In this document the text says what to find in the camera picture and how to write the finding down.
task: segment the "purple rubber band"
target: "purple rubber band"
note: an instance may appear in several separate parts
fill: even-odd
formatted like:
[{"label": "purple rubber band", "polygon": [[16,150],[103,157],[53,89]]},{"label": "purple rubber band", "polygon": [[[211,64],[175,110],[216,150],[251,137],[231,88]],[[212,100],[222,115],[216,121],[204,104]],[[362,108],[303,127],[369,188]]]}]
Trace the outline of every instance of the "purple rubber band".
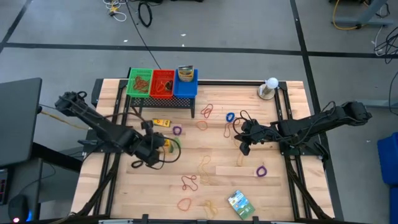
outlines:
[{"label": "purple rubber band", "polygon": [[257,174],[258,177],[265,177],[265,176],[267,175],[267,169],[266,169],[266,167],[264,167],[264,166],[258,167],[258,168],[257,168],[257,171],[256,171],[256,174]]},{"label": "purple rubber band", "polygon": [[174,127],[173,127],[173,134],[174,134],[174,135],[179,136],[181,133],[182,133],[182,128],[181,128],[181,127],[179,127],[179,126],[174,126]]}]

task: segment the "light bulb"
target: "light bulb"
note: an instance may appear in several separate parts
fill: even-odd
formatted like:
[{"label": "light bulb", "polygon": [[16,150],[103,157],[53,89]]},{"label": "light bulb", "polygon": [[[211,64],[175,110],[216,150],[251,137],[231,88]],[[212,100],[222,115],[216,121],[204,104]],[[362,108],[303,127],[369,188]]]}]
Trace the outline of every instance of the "light bulb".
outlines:
[{"label": "light bulb", "polygon": [[278,84],[279,84],[279,82],[278,82],[278,79],[276,79],[276,78],[269,78],[267,80],[267,87],[270,88],[270,89],[277,88]]}]

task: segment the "wooden table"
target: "wooden table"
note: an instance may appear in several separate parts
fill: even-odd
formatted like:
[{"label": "wooden table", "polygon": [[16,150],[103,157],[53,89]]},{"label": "wooden table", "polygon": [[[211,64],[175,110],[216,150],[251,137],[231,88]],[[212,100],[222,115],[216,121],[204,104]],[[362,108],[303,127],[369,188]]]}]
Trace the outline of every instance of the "wooden table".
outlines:
[{"label": "wooden table", "polygon": [[[97,112],[107,115],[113,113],[114,102],[118,90],[118,79],[105,79],[97,105]],[[290,104],[295,119],[310,116],[307,97],[303,82],[287,82]],[[141,218],[142,214],[149,214],[149,218],[156,219],[215,219],[240,220],[231,208],[227,198],[240,190],[254,205],[255,216],[260,220],[293,220],[290,202],[289,186],[284,158],[275,142],[252,146],[250,155],[244,157],[243,165],[237,166],[240,154],[231,137],[225,138],[224,127],[226,114],[239,114],[246,110],[252,118],[261,124],[269,125],[277,120],[275,101],[261,100],[257,96],[257,86],[216,86],[199,85],[196,98],[196,116],[191,119],[189,110],[144,108],[142,116],[145,119],[170,119],[172,126],[181,126],[183,131],[179,136],[182,142],[181,158],[173,164],[165,164],[161,170],[153,170],[142,166],[138,169],[131,167],[135,157],[127,154],[121,156],[118,179],[111,212],[111,218]],[[208,119],[200,111],[208,104],[214,109]],[[208,129],[201,131],[196,122],[204,120]],[[127,119],[128,126],[139,129],[139,121],[133,116]],[[155,131],[165,136],[174,137],[172,128],[156,126]],[[177,155],[167,154],[166,159],[172,160]],[[210,174],[210,184],[200,184],[198,166],[203,157],[211,156],[211,162],[205,166]],[[91,197],[98,186],[104,154],[93,153],[84,162],[76,187],[72,211],[79,211]],[[256,177],[256,169],[265,164],[268,174]],[[302,156],[302,164],[307,189],[326,214],[333,217],[333,209],[326,183],[322,162],[315,156]],[[197,175],[197,191],[182,190],[181,177],[183,175]],[[301,217],[304,217],[302,198],[298,190],[297,198]],[[192,204],[187,212],[177,208],[177,203],[189,197]],[[104,212],[106,200],[102,200],[101,212]],[[215,217],[206,214],[205,201],[211,200],[218,209]]]}]

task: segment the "gray floor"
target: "gray floor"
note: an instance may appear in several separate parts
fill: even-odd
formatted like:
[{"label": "gray floor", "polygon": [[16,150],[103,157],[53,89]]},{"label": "gray floor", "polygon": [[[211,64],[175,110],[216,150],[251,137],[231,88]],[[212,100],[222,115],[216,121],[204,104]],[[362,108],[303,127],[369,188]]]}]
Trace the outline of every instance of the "gray floor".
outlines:
[{"label": "gray floor", "polygon": [[[0,0],[0,38],[24,3]],[[371,41],[378,27],[336,30],[330,24],[333,4],[327,0],[296,3],[308,51],[372,53]],[[391,18],[398,21],[398,3],[391,1],[390,5]],[[289,0],[205,0],[201,4],[165,0],[152,10],[152,26],[146,29],[138,25],[151,46],[300,50]],[[362,5],[341,4],[338,14],[355,15],[363,10]],[[380,41],[392,28],[381,32]],[[118,22],[107,16],[101,0],[33,0],[8,42],[143,45],[132,21]],[[205,52],[154,52],[154,56],[162,68],[193,64],[200,69],[200,78],[301,80],[311,102],[301,56]],[[363,98],[387,99],[389,83],[398,69],[398,60],[385,65],[376,58],[310,57],[310,64],[321,106],[330,100],[340,104]],[[64,91],[91,93],[96,78],[125,77],[128,67],[155,66],[146,51],[6,47],[0,54],[0,82],[41,77],[40,102],[52,105]],[[387,110],[370,112],[373,118],[367,125],[341,127],[327,135],[345,220],[383,224],[389,223],[389,191],[381,179],[376,143],[396,131],[398,118]],[[84,125],[77,119],[65,119]],[[57,151],[78,147],[76,140],[84,137],[85,131],[44,115],[37,118],[35,141],[47,147]],[[51,168],[45,165],[44,172],[51,172]],[[43,181],[40,201],[49,202],[42,205],[41,218],[66,215],[77,177],[57,169],[54,177]]]}]

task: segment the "blue basket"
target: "blue basket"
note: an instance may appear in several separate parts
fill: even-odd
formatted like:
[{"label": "blue basket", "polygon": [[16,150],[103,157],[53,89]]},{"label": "blue basket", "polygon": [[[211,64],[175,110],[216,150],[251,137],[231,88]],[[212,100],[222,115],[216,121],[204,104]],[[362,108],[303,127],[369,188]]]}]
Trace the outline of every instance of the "blue basket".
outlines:
[{"label": "blue basket", "polygon": [[178,70],[175,70],[174,95],[177,98],[194,98],[198,94],[198,70],[193,71],[191,82],[182,82],[178,77]]},{"label": "blue basket", "polygon": [[390,189],[390,223],[398,224],[398,187]]},{"label": "blue basket", "polygon": [[384,183],[398,185],[398,133],[378,140],[377,148]]}]

